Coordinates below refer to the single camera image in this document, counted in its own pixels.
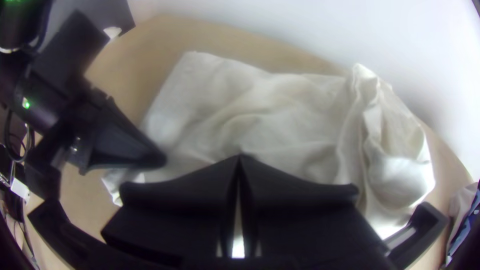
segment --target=blue fabric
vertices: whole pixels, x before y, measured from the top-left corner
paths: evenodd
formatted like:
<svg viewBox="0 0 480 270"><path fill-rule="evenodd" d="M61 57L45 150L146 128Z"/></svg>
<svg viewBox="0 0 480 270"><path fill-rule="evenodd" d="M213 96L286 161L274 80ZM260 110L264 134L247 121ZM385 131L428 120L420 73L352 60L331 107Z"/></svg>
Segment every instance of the blue fabric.
<svg viewBox="0 0 480 270"><path fill-rule="evenodd" d="M445 265L448 266L449 263L452 261L452 257L454 256L455 252L458 250L460 245L464 242L465 238L470 233L471 227L475 220L477 220L478 213L480 212L480 184L476 187L476 194L473 198L471 203L470 211L466 214L463 218L460 228L456 232L455 236L450 242L448 253L446 257Z"/></svg>

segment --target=cable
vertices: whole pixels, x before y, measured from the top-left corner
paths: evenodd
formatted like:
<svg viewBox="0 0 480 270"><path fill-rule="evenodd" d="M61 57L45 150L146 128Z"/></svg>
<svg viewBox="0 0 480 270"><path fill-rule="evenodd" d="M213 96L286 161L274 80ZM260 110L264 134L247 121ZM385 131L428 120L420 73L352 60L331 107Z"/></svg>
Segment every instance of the cable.
<svg viewBox="0 0 480 270"><path fill-rule="evenodd" d="M22 46L22 51L29 54L32 57L36 57L38 55L38 50L42 46L45 41L45 36L47 35L47 27L49 24L50 19L50 10L52 9L52 0L46 0L46 3L43 6L43 10L41 13L40 18L40 26L38 27L38 36L36 39L36 43L34 46L30 46L28 44Z"/></svg>
<svg viewBox="0 0 480 270"><path fill-rule="evenodd" d="M13 151L12 145L10 143L10 123L12 121L12 110L8 109L8 113L6 115L6 120L5 120L5 128L3 132L3 140L5 142L5 148L8 156L10 159L16 163L21 163L25 161L27 158L27 155L29 151L35 146L35 132L32 128L30 128L29 125L26 126L26 147L25 147L25 154L23 156L20 156L16 152Z"/></svg>
<svg viewBox="0 0 480 270"><path fill-rule="evenodd" d="M10 133L10 136L18 140L21 147L23 147L23 152L25 153L27 151L27 147L25 146L24 141L19 136L17 136L17 134L15 134L15 133Z"/></svg>
<svg viewBox="0 0 480 270"><path fill-rule="evenodd" d="M47 35L47 26L49 25L49 18L50 18L50 10L52 9L52 0L47 0L45 4L42 14L41 14L41 22L39 27L38 39L36 40L35 46L32 47L34 52L40 49L40 46L44 43L45 36Z"/></svg>

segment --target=beige tabletop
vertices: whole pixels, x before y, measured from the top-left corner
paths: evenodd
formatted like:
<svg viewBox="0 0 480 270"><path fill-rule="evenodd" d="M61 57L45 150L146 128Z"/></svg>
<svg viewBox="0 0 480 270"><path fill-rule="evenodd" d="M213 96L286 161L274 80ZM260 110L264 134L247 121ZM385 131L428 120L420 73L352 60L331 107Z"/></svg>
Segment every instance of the beige tabletop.
<svg viewBox="0 0 480 270"><path fill-rule="evenodd" d="M90 66L86 77L113 96L123 113L138 125L171 69L187 51L239 60L269 72L344 73L344 69L317 56L253 33L160 15L108 44ZM428 126L423 127L436 179L436 187L426 200L446 214L451 194L473 181L450 148ZM100 180L103 173L103 170L96 170L80 176L78 169L68 164L62 174L60 198L70 221L102 241L101 229L118 210ZM41 202L33 195L25 213ZM68 269L42 241L28 219L25 220L39 266L44 270ZM447 230L412 269L437 269L445 253L446 238Z"/></svg>

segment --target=white cloth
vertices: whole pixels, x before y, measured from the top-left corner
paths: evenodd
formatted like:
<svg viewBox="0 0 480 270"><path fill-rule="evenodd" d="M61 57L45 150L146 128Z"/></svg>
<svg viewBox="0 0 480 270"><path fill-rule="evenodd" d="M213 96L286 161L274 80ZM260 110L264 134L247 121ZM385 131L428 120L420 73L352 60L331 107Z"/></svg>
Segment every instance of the white cloth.
<svg viewBox="0 0 480 270"><path fill-rule="evenodd" d="M358 209L386 238L434 188L425 133L392 87L362 65L348 76L271 74L188 52L141 129L165 167L102 179L121 204L124 181L166 181L244 153L306 181L360 190Z"/></svg>

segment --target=crumpled white fabric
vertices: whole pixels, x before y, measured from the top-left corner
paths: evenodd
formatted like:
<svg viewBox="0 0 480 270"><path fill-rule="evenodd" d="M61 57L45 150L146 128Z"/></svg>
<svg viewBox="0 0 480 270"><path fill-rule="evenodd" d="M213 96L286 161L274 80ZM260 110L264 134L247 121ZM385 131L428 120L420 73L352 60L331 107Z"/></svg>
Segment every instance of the crumpled white fabric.
<svg viewBox="0 0 480 270"><path fill-rule="evenodd" d="M140 174L110 170L102 180L118 205L125 181L171 180L244 153L306 181L355 184L358 209L386 238L435 186L419 122L389 84L360 64L347 76L272 74L188 52L141 130L168 163Z"/></svg>

